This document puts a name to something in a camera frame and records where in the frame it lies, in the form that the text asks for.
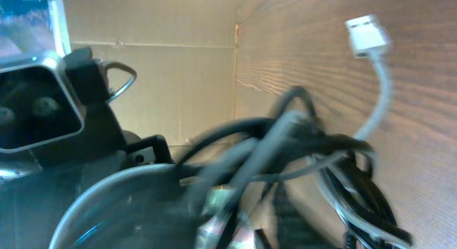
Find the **camera housing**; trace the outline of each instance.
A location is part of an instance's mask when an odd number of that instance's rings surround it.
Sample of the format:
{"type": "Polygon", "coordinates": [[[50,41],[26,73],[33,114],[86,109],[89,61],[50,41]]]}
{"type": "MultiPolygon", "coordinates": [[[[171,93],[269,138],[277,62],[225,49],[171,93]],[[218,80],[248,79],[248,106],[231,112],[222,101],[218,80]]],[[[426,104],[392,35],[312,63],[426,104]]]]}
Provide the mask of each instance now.
{"type": "Polygon", "coordinates": [[[15,153],[75,136],[85,107],[53,51],[0,59],[0,153],[15,153]]]}

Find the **wooden table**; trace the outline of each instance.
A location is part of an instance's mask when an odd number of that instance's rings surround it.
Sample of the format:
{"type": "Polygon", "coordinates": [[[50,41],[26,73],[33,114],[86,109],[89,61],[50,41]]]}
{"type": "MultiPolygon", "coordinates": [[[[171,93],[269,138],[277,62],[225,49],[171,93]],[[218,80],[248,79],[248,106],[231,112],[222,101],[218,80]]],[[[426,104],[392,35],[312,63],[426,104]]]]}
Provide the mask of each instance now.
{"type": "MultiPolygon", "coordinates": [[[[344,21],[367,14],[394,42],[393,105],[369,139],[376,182],[417,248],[457,248],[457,0],[240,0],[236,117],[265,115],[300,84],[329,131],[354,133],[378,82],[366,59],[353,58],[344,21]]],[[[312,177],[290,184],[303,214],[340,240],[343,225],[312,177]]]]}

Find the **wall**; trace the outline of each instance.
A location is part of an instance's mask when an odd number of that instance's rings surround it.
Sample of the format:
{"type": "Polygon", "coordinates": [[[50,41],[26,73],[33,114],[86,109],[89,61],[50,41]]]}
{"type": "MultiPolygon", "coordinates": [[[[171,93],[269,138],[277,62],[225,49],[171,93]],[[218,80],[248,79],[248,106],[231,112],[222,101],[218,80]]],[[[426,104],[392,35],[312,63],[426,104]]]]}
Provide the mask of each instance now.
{"type": "MultiPolygon", "coordinates": [[[[238,3],[236,117],[265,115],[280,92],[300,84],[335,133],[355,132],[378,93],[369,62],[352,57],[344,21],[378,16],[394,42],[388,63],[396,90],[369,142],[380,158],[376,182],[417,248],[457,248],[456,1],[238,3]]],[[[303,214],[341,240],[343,225],[312,177],[289,184],[303,214]]]]}
{"type": "MultiPolygon", "coordinates": [[[[233,119],[237,0],[65,0],[72,48],[124,62],[137,82],[111,104],[123,129],[183,145],[233,119]]],[[[120,87],[127,77],[109,73],[120,87]]]]}

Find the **silver camera frame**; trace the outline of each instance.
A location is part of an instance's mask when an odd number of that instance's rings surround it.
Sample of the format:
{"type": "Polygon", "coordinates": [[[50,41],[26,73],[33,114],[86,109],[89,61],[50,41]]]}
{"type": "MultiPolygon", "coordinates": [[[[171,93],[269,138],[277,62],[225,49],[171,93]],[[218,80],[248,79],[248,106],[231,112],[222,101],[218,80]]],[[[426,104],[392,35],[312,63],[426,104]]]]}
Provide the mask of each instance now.
{"type": "Polygon", "coordinates": [[[75,136],[82,132],[84,129],[84,117],[86,116],[86,108],[79,101],[78,96],[73,90],[73,86],[71,85],[70,80],[66,76],[65,61],[55,51],[40,51],[36,53],[27,53],[18,56],[8,56],[6,58],[0,59],[0,78],[3,73],[8,73],[10,71],[17,71],[31,67],[45,68],[53,74],[54,78],[57,81],[57,84],[64,92],[64,95],[65,97],[67,97],[70,106],[73,108],[74,113],[78,117],[81,123],[81,128],[75,133],[66,134],[63,136],[59,136],[57,138],[51,138],[49,140],[33,143],[27,146],[22,146],[14,149],[0,148],[0,153],[15,153],[37,146],[42,146],[47,143],[75,136]]]}

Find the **metal ring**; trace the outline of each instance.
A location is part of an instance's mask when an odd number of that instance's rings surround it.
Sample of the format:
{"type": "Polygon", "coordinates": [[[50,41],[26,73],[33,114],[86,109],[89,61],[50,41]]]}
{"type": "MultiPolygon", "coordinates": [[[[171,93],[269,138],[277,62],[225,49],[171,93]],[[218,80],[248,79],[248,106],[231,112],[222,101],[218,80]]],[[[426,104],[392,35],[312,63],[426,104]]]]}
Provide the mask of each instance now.
{"type": "Polygon", "coordinates": [[[100,63],[100,68],[106,78],[108,78],[108,70],[111,68],[116,68],[118,70],[125,71],[125,72],[131,74],[130,79],[120,89],[118,89],[116,92],[112,93],[112,95],[108,99],[108,103],[111,103],[114,99],[118,98],[123,92],[125,92],[127,89],[129,89],[130,86],[136,80],[136,76],[137,76],[136,71],[133,70],[130,66],[127,66],[123,63],[119,63],[117,61],[105,61],[105,62],[100,63]]]}

